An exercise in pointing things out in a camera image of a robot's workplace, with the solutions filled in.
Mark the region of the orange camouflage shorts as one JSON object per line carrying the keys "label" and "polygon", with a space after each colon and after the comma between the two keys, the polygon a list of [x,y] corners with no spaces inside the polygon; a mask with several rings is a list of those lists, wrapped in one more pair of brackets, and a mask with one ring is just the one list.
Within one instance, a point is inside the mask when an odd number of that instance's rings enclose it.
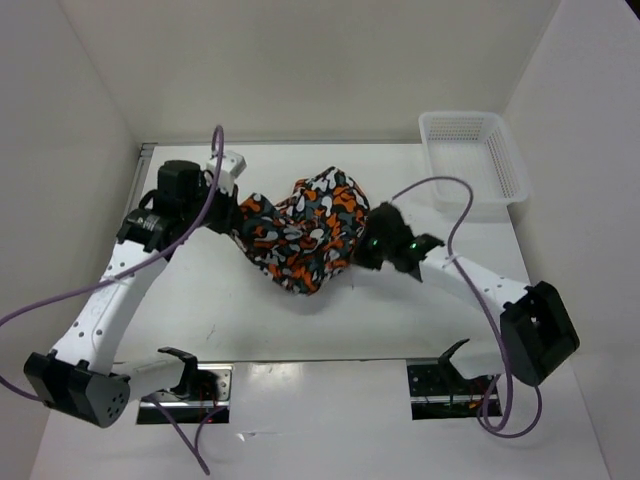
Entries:
{"label": "orange camouflage shorts", "polygon": [[313,295],[349,267],[369,212],[357,182],[331,166],[298,180],[276,204],[250,195],[239,205],[230,237],[271,281]]}

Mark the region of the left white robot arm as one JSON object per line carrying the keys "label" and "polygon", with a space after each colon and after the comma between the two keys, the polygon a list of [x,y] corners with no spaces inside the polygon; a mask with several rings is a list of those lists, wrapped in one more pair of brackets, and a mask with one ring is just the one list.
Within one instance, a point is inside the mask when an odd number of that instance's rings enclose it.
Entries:
{"label": "left white robot arm", "polygon": [[124,219],[102,287],[47,354],[32,353],[24,373],[40,401],[52,410],[108,428],[131,401],[167,390],[185,400],[200,385],[195,355],[162,347],[137,362],[114,362],[120,342],[151,285],[193,231],[222,219],[219,200],[237,198],[243,157],[224,155],[205,168],[171,160],[157,172],[157,186]]}

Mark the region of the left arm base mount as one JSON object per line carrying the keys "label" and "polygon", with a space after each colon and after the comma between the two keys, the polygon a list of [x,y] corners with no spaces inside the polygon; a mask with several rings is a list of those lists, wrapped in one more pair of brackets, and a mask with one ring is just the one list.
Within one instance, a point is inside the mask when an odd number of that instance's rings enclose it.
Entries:
{"label": "left arm base mount", "polygon": [[150,395],[151,402],[142,400],[138,407],[138,425],[168,424],[157,409],[159,403],[179,425],[227,424],[230,418],[232,364],[200,363],[199,375],[187,393],[159,390]]}

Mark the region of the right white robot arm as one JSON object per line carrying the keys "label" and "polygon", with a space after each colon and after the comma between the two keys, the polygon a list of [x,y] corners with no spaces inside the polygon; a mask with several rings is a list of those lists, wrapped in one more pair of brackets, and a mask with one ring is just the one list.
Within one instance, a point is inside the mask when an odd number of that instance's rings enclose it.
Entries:
{"label": "right white robot arm", "polygon": [[511,280],[455,253],[432,235],[414,234],[388,202],[371,210],[353,261],[369,270],[389,263],[491,314],[497,347],[474,347],[462,339],[440,355],[439,382],[450,393],[464,391],[477,377],[507,373],[525,385],[539,386],[579,348],[577,332],[553,285]]}

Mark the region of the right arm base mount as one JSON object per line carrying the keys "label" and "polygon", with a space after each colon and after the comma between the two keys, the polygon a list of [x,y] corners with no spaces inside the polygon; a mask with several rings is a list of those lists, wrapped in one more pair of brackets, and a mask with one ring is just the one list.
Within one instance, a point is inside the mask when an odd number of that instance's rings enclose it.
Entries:
{"label": "right arm base mount", "polygon": [[485,399],[489,416],[502,416],[497,391],[488,394],[491,375],[464,379],[436,358],[408,360],[406,372],[414,421],[472,418],[482,411]]}

